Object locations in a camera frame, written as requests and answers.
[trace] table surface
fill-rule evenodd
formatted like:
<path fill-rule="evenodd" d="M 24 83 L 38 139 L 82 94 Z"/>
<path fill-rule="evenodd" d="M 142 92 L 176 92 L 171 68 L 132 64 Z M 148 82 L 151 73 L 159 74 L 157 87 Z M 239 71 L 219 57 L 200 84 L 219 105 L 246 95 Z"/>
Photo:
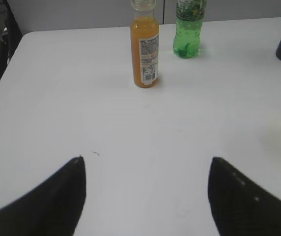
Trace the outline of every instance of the table surface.
<path fill-rule="evenodd" d="M 174 34 L 161 26 L 149 89 L 133 84 L 128 28 L 25 35 L 0 82 L 0 207 L 80 154 L 76 236 L 219 235 L 213 156 L 281 198 L 281 18 L 207 22 L 194 59 Z"/>

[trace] bottle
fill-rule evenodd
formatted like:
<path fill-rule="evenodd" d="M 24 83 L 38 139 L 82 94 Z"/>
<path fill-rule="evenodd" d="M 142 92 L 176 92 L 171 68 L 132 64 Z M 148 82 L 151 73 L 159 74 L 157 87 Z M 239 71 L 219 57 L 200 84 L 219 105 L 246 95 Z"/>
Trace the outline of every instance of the bottle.
<path fill-rule="evenodd" d="M 198 55 L 206 0 L 178 0 L 173 51 L 180 58 Z"/>
<path fill-rule="evenodd" d="M 157 83 L 159 23 L 154 18 L 156 0 L 132 0 L 130 26 L 134 83 L 149 88 Z"/>

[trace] green bottle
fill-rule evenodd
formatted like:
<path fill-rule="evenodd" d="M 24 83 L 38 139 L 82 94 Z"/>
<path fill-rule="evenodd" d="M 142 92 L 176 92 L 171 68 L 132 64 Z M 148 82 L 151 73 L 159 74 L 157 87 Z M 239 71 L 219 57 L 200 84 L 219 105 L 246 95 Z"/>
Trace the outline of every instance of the green bottle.
<path fill-rule="evenodd" d="M 198 55 L 206 0 L 177 0 L 173 51 L 181 58 Z"/>

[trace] nutrition label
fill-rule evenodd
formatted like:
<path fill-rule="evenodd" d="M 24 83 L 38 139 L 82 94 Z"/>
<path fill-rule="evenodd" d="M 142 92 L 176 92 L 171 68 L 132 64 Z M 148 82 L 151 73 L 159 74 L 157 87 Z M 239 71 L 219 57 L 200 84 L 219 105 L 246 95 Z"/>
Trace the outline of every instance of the nutrition label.
<path fill-rule="evenodd" d="M 159 35 L 140 39 L 141 81 L 150 85 L 158 78 Z"/>

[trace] clear bottle cap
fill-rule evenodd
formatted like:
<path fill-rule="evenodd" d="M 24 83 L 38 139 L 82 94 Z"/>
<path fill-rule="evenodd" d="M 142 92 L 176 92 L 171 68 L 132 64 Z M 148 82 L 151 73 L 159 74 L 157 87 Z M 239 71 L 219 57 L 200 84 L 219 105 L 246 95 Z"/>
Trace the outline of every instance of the clear bottle cap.
<path fill-rule="evenodd" d="M 156 0 L 132 0 L 132 7 L 136 11 L 151 11 L 156 6 Z"/>

